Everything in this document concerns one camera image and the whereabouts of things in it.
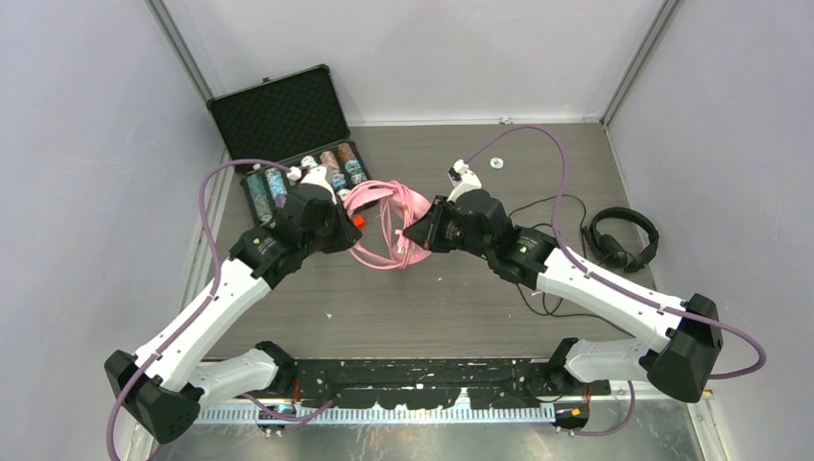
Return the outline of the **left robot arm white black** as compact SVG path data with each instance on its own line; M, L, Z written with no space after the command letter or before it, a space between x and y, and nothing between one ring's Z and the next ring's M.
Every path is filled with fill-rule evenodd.
M315 253L353 247L362 233L343 204L315 184L289 194L270 226L245 231L205 290L162 332L135 353L115 351L104 370L114 396L151 436L177 440L206 408L239 395L293 392L297 366L272 341L205 366L203 358L255 303Z

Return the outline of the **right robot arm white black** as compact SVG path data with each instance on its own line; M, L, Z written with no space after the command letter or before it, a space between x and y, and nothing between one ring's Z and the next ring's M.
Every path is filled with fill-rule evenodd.
M546 366L557 394L598 380L646 381L683 402L700 400L723 347L714 302L652 291L574 254L540 230L515 225L485 190L435 199L403 235L435 253L484 259L501 279L571 301L630 333L628 340L565 338Z

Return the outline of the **pink headphones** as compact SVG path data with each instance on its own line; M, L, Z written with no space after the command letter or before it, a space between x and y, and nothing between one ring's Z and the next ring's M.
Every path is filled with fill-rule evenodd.
M403 270L431 255L402 235L404 229L427 216L431 207L426 197L407 185L398 181L364 181L349 191L344 205L351 220L363 206L379 206L378 217L388 252L376 254L358 241L349 252L362 265L380 271Z

